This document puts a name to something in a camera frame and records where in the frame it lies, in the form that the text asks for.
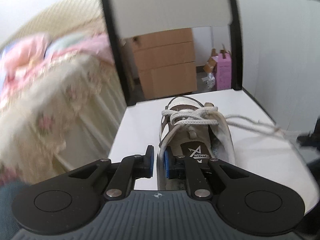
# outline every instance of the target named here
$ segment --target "shoelace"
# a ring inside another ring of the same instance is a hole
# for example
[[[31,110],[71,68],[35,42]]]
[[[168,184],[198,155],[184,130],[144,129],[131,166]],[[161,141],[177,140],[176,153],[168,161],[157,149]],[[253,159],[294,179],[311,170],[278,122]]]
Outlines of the shoelace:
[[[176,130],[180,129],[183,126],[189,126],[189,125],[219,125],[219,122],[215,119],[206,119],[206,115],[210,115],[213,112],[218,111],[217,107],[201,107],[197,110],[185,110],[183,112],[181,111],[174,111],[174,110],[163,110],[162,115],[163,116],[169,116],[170,117],[170,123],[174,126],[174,128],[171,130],[172,134],[175,133]],[[262,135],[277,137],[280,139],[285,139],[285,136],[291,135],[291,134],[299,134],[300,132],[290,132],[281,129],[279,126],[275,126],[272,124],[264,123],[264,122],[256,122],[253,119],[250,119],[249,117],[237,115],[237,114],[229,114],[224,116],[227,124],[230,126],[238,127],[247,131],[256,132]],[[245,125],[239,122],[234,122],[230,119],[242,119],[245,120],[251,125]]]

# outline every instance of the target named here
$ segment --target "black strip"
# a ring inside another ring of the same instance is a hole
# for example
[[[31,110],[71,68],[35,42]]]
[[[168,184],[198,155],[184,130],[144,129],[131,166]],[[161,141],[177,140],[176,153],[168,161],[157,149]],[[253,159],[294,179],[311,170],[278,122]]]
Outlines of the black strip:
[[[230,24],[232,59],[231,88],[234,90],[241,90],[243,73],[242,38],[239,11],[236,0],[230,0],[230,6],[233,18],[232,23]]]
[[[124,94],[124,99],[128,106],[134,105],[135,102],[132,101],[129,81],[127,80],[127,77],[125,75],[124,65],[121,59],[119,38],[118,38],[118,35],[116,34],[116,28],[114,24],[113,15],[112,15],[112,7],[111,7],[110,0],[102,0],[102,6],[103,6],[106,25],[107,25],[110,45],[113,53],[113,58],[115,60],[116,70],[118,72],[121,88]]]
[[[266,115],[272,120],[273,124],[276,124],[276,121],[271,117],[271,115],[266,111],[266,109],[255,99],[253,95],[251,95],[246,89],[242,88],[242,90],[266,113]]]

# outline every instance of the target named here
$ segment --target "white tabletop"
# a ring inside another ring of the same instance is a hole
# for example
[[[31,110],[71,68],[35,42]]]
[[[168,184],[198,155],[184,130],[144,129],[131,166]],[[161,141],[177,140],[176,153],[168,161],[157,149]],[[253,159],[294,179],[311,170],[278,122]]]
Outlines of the white tabletop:
[[[211,102],[223,114],[240,114],[272,123],[265,112],[243,91],[223,90],[192,95],[201,103]],[[138,179],[135,189],[157,190],[156,155],[159,151],[161,111],[170,98],[137,103],[127,107],[111,148],[109,158],[120,162],[134,154],[144,155],[147,146],[155,147],[154,172],[151,179]],[[304,161],[289,142],[230,127],[236,165],[267,179],[294,189],[302,197],[306,212],[319,200],[316,182]]]

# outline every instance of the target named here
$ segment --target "white sneaker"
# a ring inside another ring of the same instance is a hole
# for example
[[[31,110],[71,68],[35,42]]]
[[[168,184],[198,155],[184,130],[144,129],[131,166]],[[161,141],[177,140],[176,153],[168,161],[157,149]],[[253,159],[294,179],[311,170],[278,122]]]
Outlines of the white sneaker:
[[[170,146],[173,155],[185,155],[206,163],[219,158],[235,165],[230,130],[224,116],[211,103],[202,105],[193,98],[173,98],[162,111],[160,152],[157,160],[158,189],[182,189],[178,179],[166,179],[164,152]]]

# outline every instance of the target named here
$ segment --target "metal screw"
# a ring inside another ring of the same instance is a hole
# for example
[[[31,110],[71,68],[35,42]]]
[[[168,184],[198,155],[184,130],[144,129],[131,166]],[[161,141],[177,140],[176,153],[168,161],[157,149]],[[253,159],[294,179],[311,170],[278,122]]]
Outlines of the metal screw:
[[[196,191],[195,191],[195,195],[197,196],[197,197],[207,197],[207,196],[209,196],[210,195],[210,191],[209,190],[206,190],[206,189],[197,189]]]
[[[107,192],[106,192],[107,196],[109,197],[119,197],[121,194],[122,194],[122,191],[119,190],[119,189],[116,189],[116,188],[112,188],[112,189],[109,189]]]

